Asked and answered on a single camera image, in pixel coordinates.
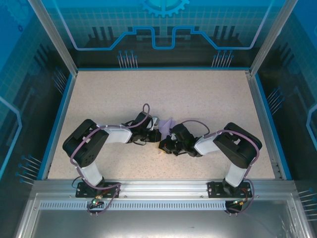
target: glass panel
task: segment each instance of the glass panel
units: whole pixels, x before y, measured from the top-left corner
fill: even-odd
[[[314,0],[297,2],[259,70],[270,108],[269,117],[272,115],[299,191],[310,187],[317,190],[316,11],[317,2]],[[315,203],[312,198],[305,200]],[[310,208],[312,210],[308,213],[313,215],[315,207]]]
[[[78,67],[249,67],[284,0],[44,0]]]
[[[13,237],[69,71],[27,0],[1,3],[0,230],[1,237]]]

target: beige work surface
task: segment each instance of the beige work surface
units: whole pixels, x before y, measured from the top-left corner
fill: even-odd
[[[62,149],[65,139],[85,120],[120,124],[149,103],[150,114],[176,123],[198,119],[211,132],[234,122],[263,144],[249,177],[272,179],[273,170],[244,71],[81,71],[78,73],[50,170],[50,179],[78,176]],[[186,123],[194,136],[206,129]],[[158,143],[146,146],[105,145],[96,161],[106,179],[222,179],[230,161],[220,152],[199,158],[159,153]]]

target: wire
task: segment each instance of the wire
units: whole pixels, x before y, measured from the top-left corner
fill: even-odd
[[[234,209],[234,208],[229,208],[229,210],[237,212],[238,214],[241,213],[241,212],[239,212],[239,210]],[[261,222],[258,218],[254,217],[254,216],[252,216],[252,215],[250,215],[248,213],[244,213],[244,215],[256,220],[259,224],[261,224],[267,230],[267,232],[269,232],[272,235],[272,237],[276,237],[276,235],[263,222]]]
[[[145,145],[147,144],[147,142],[145,141],[145,144],[141,144],[141,143],[138,143],[138,142],[133,141],[133,144],[145,146]]]
[[[115,193],[114,193],[112,199],[110,200],[110,202],[108,203],[108,205],[107,205],[102,211],[96,212],[96,215],[104,213],[104,212],[110,207],[110,205],[112,204],[114,198],[115,198],[116,195],[118,194],[119,190],[120,190],[120,187],[115,191]],[[87,206],[87,212],[89,212],[89,213],[92,213],[92,211],[91,211],[91,209],[90,209],[91,205],[92,205],[92,204],[90,203],[90,204]]]
[[[181,124],[184,124],[184,123],[186,123],[186,122],[197,122],[197,123],[203,125],[204,127],[206,127],[206,129],[208,130],[208,132],[207,132],[206,134],[204,134],[204,136],[206,136],[206,135],[208,135],[208,134],[210,133],[209,127],[208,127],[205,123],[203,123],[203,122],[201,122],[201,121],[199,121],[199,120],[185,120],[185,121],[183,121]]]
[[[216,132],[214,132],[214,133],[212,133],[212,134],[209,134],[209,135],[205,136],[205,139],[210,138],[210,137],[212,137],[212,136],[214,136],[214,135],[218,135],[218,134],[220,135],[220,134],[226,133],[226,132],[227,132],[227,133],[231,133],[231,134],[238,135],[238,136],[242,137],[243,139],[247,140],[251,145],[253,145],[253,147],[255,148],[255,150],[256,150],[256,152],[257,152],[256,156],[255,156],[254,159],[251,161],[251,163],[249,164],[249,166],[248,166],[246,172],[244,173],[243,178],[245,179],[245,178],[247,177],[248,173],[250,172],[251,166],[258,160],[259,155],[260,155],[260,150],[259,150],[259,148],[257,147],[257,145],[253,142],[253,140],[251,140],[251,139],[248,138],[247,136],[245,136],[245,135],[243,135],[243,134],[241,134],[241,133],[238,133],[238,132],[236,132],[236,131],[233,131],[233,130],[219,130],[219,131],[216,131]]]
[[[245,181],[248,181],[250,184],[251,184],[251,187],[252,187],[252,193],[253,193],[253,196],[252,196],[252,198],[251,198],[251,201],[250,201],[250,203],[248,204],[248,206],[244,209],[244,210],[242,210],[242,211],[239,211],[239,210],[237,210],[238,211],[238,214],[243,214],[243,213],[245,213],[250,207],[251,207],[251,205],[252,205],[252,203],[253,203],[253,201],[254,201],[254,197],[255,197],[255,190],[254,190],[254,184],[253,184],[253,182],[250,180],[250,179],[248,179],[248,178],[246,178],[246,179],[244,179]]]
[[[76,187],[74,187],[73,185],[74,185],[74,183],[75,183],[75,181],[76,180],[78,180],[79,178],[81,178],[80,176],[78,176],[77,178],[75,178],[74,180],[73,180],[73,182],[71,183],[71,186],[73,187],[73,188],[76,188]]]
[[[132,126],[123,126],[123,127],[124,127],[124,128],[134,128],[134,127],[137,127],[137,126],[141,125],[143,122],[145,122],[145,120],[149,117],[149,114],[150,114],[150,105],[147,104],[147,103],[145,103],[145,104],[143,105],[143,107],[142,107],[142,110],[143,110],[143,111],[144,111],[145,106],[148,107],[148,112],[146,113],[146,116],[143,118],[142,121],[140,121],[139,123],[137,123],[137,124],[135,124],[135,125],[132,125]],[[115,196],[117,195],[117,193],[120,191],[121,183],[119,182],[119,183],[116,183],[116,184],[114,184],[114,185],[112,185],[112,186],[108,186],[108,187],[97,187],[97,186],[94,186],[94,185],[92,185],[91,183],[89,183],[89,182],[85,179],[84,175],[82,174],[82,172],[81,172],[80,169],[78,168],[78,164],[75,163],[75,162],[73,161],[73,159],[74,159],[75,155],[77,154],[77,152],[80,150],[80,148],[86,143],[86,141],[87,141],[90,137],[92,137],[92,136],[93,136],[95,133],[97,133],[99,130],[102,130],[102,129],[106,128],[106,127],[107,127],[107,126],[105,126],[105,125],[104,125],[104,126],[100,126],[100,127],[96,128],[96,129],[94,129],[92,132],[90,132],[90,133],[86,136],[86,138],[77,146],[77,148],[76,148],[76,149],[74,150],[74,152],[71,154],[70,159],[69,159],[69,160],[70,160],[70,163],[75,166],[75,168],[76,168],[77,172],[79,173],[80,177],[82,178],[82,180],[83,180],[88,186],[90,186],[90,187],[92,187],[92,188],[94,188],[94,189],[97,189],[97,190],[106,190],[106,189],[111,189],[111,188],[117,187],[117,190],[116,190],[116,192],[114,193],[115,195],[113,196],[113,198],[111,199],[110,203],[108,204],[108,206],[107,206],[103,211],[105,211],[105,210],[110,206],[110,204],[111,204],[112,201],[114,200],[114,197],[115,197]]]

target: blue circuit graphic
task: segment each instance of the blue circuit graphic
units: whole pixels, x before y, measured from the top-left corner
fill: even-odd
[[[172,17],[178,14],[179,10],[185,9],[185,4],[189,4],[189,0],[140,0],[143,10],[147,10],[149,14],[156,17]]]

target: metal plate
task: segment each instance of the metal plate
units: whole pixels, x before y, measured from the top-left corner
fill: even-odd
[[[117,182],[107,182],[107,186],[112,186],[117,184]],[[103,198],[112,198],[114,193],[116,191],[116,187],[109,189],[109,191],[103,195]],[[90,188],[85,182],[79,182],[77,184],[77,190],[76,190],[76,195],[75,197],[78,198],[94,198],[96,197],[97,191],[93,188]]]
[[[209,182],[207,183],[208,188],[208,197],[209,198],[245,198],[246,194],[241,191],[242,188],[245,188],[248,191],[248,198],[252,197],[252,191],[250,184],[248,182],[242,182],[239,185],[240,189],[233,195],[229,196],[224,190],[222,182]]]

